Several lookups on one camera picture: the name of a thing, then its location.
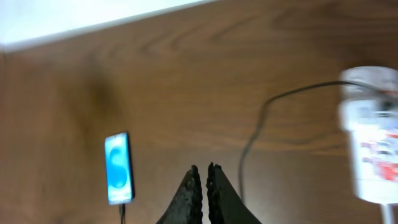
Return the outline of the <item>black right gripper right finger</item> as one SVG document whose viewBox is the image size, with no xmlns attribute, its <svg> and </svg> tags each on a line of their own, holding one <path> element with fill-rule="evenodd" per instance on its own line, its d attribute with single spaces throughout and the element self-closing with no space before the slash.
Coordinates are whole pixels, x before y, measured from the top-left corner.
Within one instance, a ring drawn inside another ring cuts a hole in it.
<svg viewBox="0 0 398 224">
<path fill-rule="evenodd" d="M 221 166 L 210 163 L 206 181 L 211 224 L 261 224 L 245 206 Z"/>
</svg>

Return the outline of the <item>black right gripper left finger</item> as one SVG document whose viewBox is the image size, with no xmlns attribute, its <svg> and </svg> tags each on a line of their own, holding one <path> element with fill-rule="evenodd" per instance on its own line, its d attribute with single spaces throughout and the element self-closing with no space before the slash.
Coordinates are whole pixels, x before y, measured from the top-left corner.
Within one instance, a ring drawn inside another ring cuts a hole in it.
<svg viewBox="0 0 398 224">
<path fill-rule="evenodd" d="M 200 175 L 192 165 L 157 224 L 202 224 L 202 200 Z"/>
</svg>

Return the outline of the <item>blue Galaxy smartphone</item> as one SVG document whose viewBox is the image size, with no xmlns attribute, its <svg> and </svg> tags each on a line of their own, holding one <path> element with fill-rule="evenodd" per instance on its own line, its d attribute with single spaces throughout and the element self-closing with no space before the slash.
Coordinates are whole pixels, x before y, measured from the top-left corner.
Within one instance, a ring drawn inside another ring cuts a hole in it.
<svg viewBox="0 0 398 224">
<path fill-rule="evenodd" d="M 109 205 L 130 203 L 135 197 L 134 175 L 128 132 L 104 140 L 106 186 Z"/>
</svg>

